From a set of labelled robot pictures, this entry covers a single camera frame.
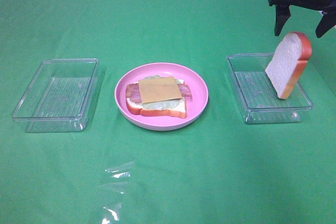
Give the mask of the bread slice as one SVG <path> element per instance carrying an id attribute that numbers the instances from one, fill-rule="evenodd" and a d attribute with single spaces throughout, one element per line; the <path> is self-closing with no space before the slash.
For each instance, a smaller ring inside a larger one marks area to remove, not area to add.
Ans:
<path id="1" fill-rule="evenodd" d="M 178 83 L 184 83 L 184 80 L 176 80 Z M 135 103 L 126 98 L 127 109 L 131 114 L 141 116 L 172 116 L 176 118 L 186 118 L 186 97 L 181 99 L 166 100 L 161 102 Z"/>
<path id="2" fill-rule="evenodd" d="M 292 31 L 284 36 L 265 69 L 278 98 L 289 98 L 311 55 L 312 45 L 307 35 Z"/>

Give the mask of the bacon strip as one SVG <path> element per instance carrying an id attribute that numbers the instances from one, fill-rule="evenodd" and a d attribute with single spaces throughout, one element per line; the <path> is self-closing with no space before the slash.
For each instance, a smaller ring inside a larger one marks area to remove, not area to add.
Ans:
<path id="1" fill-rule="evenodd" d="M 191 97 L 192 93 L 191 90 L 189 89 L 189 86 L 183 83 L 178 83 L 177 84 L 179 91 L 181 93 L 182 97 Z M 142 98 L 139 99 L 130 99 L 131 101 L 135 102 L 135 103 L 141 103 L 142 102 Z"/>
<path id="2" fill-rule="evenodd" d="M 127 98 L 130 98 L 130 99 L 136 99 L 137 100 L 137 99 L 141 98 L 140 90 L 139 90 L 139 84 L 138 83 L 131 83 L 131 84 L 127 85 L 125 95 L 126 95 Z"/>

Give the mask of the green lettuce leaf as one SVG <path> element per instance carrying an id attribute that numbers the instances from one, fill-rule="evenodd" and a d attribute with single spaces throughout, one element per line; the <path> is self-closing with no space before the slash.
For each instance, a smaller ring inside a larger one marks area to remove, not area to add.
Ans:
<path id="1" fill-rule="evenodd" d="M 146 110 L 185 111 L 185 98 L 191 95 L 183 79 L 173 76 L 148 76 L 127 85 L 126 98 L 129 105 Z"/>

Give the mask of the yellow cheese slice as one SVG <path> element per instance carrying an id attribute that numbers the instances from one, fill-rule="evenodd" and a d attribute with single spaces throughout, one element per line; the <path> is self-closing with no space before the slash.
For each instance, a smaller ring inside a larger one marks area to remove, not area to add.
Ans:
<path id="1" fill-rule="evenodd" d="M 181 99 L 182 94 L 173 76 L 139 80 L 142 103 Z"/>

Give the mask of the clear right plastic container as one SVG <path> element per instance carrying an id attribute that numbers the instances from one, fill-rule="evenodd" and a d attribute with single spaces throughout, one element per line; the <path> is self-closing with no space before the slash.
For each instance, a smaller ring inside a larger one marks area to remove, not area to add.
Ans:
<path id="1" fill-rule="evenodd" d="M 243 121 L 247 124 L 300 122 L 313 102 L 300 83 L 279 99 L 265 73 L 272 53 L 227 56 L 228 75 Z"/>

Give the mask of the clear plastic container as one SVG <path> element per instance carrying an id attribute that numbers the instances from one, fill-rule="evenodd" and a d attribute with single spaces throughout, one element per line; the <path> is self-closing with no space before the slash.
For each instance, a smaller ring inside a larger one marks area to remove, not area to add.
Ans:
<path id="1" fill-rule="evenodd" d="M 80 132 L 97 94 L 98 59 L 44 60 L 12 114 L 27 133 Z"/>
<path id="2" fill-rule="evenodd" d="M 313 102 L 300 83 L 279 99 L 265 73 L 272 53 L 227 56 L 228 75 L 243 121 L 247 124 L 300 122 Z"/>

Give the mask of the pink round plate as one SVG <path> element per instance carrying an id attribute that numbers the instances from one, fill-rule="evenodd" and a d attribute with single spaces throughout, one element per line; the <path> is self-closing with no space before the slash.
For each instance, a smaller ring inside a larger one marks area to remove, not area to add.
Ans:
<path id="1" fill-rule="evenodd" d="M 173 76 L 184 80 L 189 86 L 192 96 L 186 99 L 186 118 L 134 115 L 127 109 L 125 97 L 127 85 L 153 75 Z M 132 69 L 119 80 L 114 91 L 115 102 L 124 117 L 139 127 L 154 131 L 177 130 L 191 124 L 203 113 L 208 103 L 208 96 L 207 84 L 197 72 L 169 62 L 149 63 Z"/>

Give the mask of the clear left plastic container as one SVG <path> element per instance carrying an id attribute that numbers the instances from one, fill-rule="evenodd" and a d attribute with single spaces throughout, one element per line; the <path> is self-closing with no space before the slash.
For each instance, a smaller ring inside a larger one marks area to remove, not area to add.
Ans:
<path id="1" fill-rule="evenodd" d="M 12 114 L 27 133 L 80 132 L 97 94 L 98 59 L 44 60 Z"/>

